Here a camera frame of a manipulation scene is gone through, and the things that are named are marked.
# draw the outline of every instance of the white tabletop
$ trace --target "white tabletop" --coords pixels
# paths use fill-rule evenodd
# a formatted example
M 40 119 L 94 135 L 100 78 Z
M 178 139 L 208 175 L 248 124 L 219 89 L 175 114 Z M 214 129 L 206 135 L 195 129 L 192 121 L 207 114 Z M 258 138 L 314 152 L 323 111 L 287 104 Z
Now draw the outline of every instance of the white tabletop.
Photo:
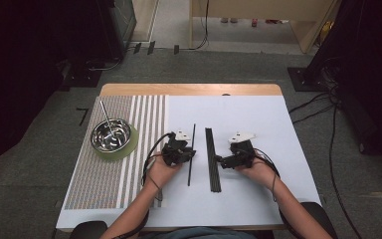
M 275 163 L 282 181 L 299 201 L 320 204 L 315 184 L 287 113 L 282 96 L 167 97 L 168 131 L 192 133 L 196 123 L 191 185 L 188 163 L 163 188 L 162 207 L 150 209 L 147 229 L 189 226 L 283 228 L 277 204 L 265 188 L 233 169 L 219 165 L 222 192 L 210 190 L 205 128 L 213 131 L 216 153 L 231 155 L 228 138 L 237 131 L 256 134 L 253 147 Z M 103 220 L 110 225 L 123 211 L 62 209 L 57 228 L 65 231 L 78 224 Z

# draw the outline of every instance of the floor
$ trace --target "floor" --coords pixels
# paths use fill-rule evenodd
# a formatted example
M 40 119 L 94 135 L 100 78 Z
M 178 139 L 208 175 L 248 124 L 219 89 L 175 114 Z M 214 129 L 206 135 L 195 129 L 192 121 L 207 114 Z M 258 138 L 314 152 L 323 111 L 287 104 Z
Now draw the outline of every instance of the floor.
M 260 21 L 252 28 L 250 20 L 221 24 L 219 19 L 210 19 L 209 44 L 188 51 L 188 0 L 133 1 L 141 1 L 142 6 L 154 1 L 157 6 L 144 14 L 154 19 L 143 27 L 149 31 L 140 30 L 141 39 L 135 40 L 144 46 L 155 41 L 154 53 L 129 51 L 121 64 L 102 73 L 97 88 L 55 92 L 20 143 L 0 156 L 0 238 L 69 238 L 68 233 L 55 231 L 55 225 L 89 122 L 86 118 L 80 124 L 84 112 L 78 109 L 90 109 L 106 83 L 273 83 L 281 87 L 289 109 L 316 95 L 297 93 L 290 82 L 287 67 L 306 67 L 316 49 L 303 54 L 288 24 Z M 138 21 L 145 22 L 139 16 Z M 194 19 L 195 45 L 203 37 L 203 27 L 197 27 L 200 21 Z M 174 55 L 174 45 L 184 51 Z M 327 105 L 328 101 L 318 101 L 290 117 L 299 120 Z M 357 238 L 331 183 L 332 116 L 329 111 L 294 128 L 339 238 Z M 335 129 L 332 168 L 343 205 L 362 238 L 382 238 L 382 156 L 359 153 L 344 111 L 337 112 Z M 275 231 L 275 238 L 292 236 L 285 230 Z
M 155 48 L 173 49 L 174 45 L 179 45 L 180 49 L 188 49 L 189 0 L 134 0 L 133 2 L 139 24 L 134 35 L 139 37 L 133 36 L 132 44 L 155 41 Z M 267 24 L 265 20 L 260 19 L 257 27 L 252 27 L 251 23 L 251 19 L 239 19 L 238 23 L 221 23 L 218 18 L 208 18 L 208 42 L 201 50 L 302 54 L 287 21 L 281 24 Z M 197 47 L 205 36 L 205 18 L 194 18 L 193 25 L 193 46 Z M 315 55 L 316 50 L 317 47 L 314 46 L 308 54 Z

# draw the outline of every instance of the forearm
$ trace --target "forearm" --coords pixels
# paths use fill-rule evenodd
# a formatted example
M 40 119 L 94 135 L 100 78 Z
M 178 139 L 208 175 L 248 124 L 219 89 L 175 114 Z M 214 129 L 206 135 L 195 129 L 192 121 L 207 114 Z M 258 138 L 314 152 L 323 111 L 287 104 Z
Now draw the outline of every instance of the forearm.
M 303 238 L 331 238 L 321 225 L 302 207 L 287 186 L 276 178 L 274 197 L 290 226 Z
M 144 219 L 157 191 L 157 187 L 152 183 L 145 184 L 132 203 L 109 226 L 100 239 L 113 238 L 135 229 Z

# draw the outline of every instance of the person's left hand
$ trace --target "person's left hand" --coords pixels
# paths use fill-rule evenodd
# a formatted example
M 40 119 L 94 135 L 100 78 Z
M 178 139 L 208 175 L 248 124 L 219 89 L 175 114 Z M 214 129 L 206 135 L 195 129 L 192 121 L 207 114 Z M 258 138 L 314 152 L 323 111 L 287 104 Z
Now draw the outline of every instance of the person's left hand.
M 153 180 L 159 188 L 162 188 L 164 185 L 166 185 L 168 181 L 170 181 L 173 175 L 175 175 L 179 171 L 179 169 L 182 166 L 182 163 L 174 166 L 168 166 L 164 162 L 162 155 L 160 155 L 160 152 L 156 152 L 155 154 L 157 155 L 155 156 L 156 160 L 154 161 L 150 169 L 148 169 L 147 171 L 147 178 L 145 179 L 145 184 L 153 183 Z

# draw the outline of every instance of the gray carpet floor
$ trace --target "gray carpet floor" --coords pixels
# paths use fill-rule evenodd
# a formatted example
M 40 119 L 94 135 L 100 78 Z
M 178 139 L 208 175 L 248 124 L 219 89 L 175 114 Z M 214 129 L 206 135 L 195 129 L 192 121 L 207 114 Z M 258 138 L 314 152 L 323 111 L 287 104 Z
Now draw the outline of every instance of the gray carpet floor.
M 312 56 L 216 53 L 156 49 L 128 52 L 124 61 L 103 72 L 95 89 L 55 92 L 16 146 L 0 156 L 0 238 L 52 238 L 77 161 L 89 116 L 106 83 L 274 83 L 289 109 L 316 93 L 296 93 L 287 67 L 306 67 Z M 328 106 L 316 102 L 291 114 L 298 120 Z M 340 208 L 328 161 L 332 134 L 329 111 L 294 125 L 325 208 L 340 238 L 356 238 Z M 358 151 L 358 140 L 345 112 L 337 111 L 333 171 L 344 207 L 362 238 L 382 238 L 382 156 Z M 55 238 L 69 238 L 56 232 Z M 276 238 L 292 238 L 275 231 Z

